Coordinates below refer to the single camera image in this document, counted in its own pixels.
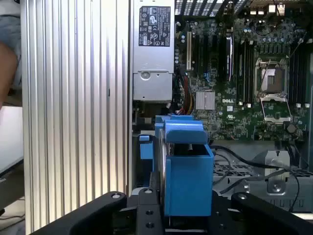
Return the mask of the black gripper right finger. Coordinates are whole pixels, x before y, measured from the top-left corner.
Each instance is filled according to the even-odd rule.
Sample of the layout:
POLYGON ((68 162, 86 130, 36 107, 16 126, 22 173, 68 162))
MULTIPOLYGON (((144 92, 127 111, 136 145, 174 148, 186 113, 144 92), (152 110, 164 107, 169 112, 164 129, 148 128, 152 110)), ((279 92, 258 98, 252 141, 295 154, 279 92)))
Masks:
POLYGON ((311 235, 313 224, 249 193, 212 194, 209 235, 311 235))

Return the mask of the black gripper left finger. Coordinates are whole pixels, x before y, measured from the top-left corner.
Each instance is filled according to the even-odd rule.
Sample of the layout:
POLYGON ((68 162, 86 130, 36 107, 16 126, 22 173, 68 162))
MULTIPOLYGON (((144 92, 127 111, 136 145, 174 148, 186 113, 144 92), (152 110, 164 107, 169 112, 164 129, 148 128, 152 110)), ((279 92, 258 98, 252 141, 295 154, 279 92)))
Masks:
POLYGON ((157 192, 142 188, 127 197, 112 191, 34 231, 35 235, 161 235, 157 192))

